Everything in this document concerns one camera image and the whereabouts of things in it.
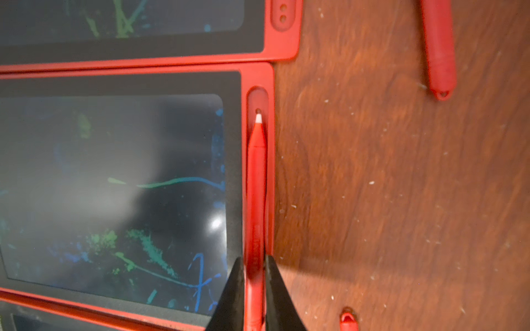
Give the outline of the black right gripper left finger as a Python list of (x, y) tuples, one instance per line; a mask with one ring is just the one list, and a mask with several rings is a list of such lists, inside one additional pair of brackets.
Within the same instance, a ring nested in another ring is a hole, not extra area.
[(244, 263), (242, 258), (238, 257), (205, 331), (243, 331), (244, 305)]

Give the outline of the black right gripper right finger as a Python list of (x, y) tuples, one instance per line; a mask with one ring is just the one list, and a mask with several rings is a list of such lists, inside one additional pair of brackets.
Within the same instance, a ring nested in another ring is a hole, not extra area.
[(265, 256), (265, 292), (267, 331), (307, 331), (303, 324), (275, 259)]

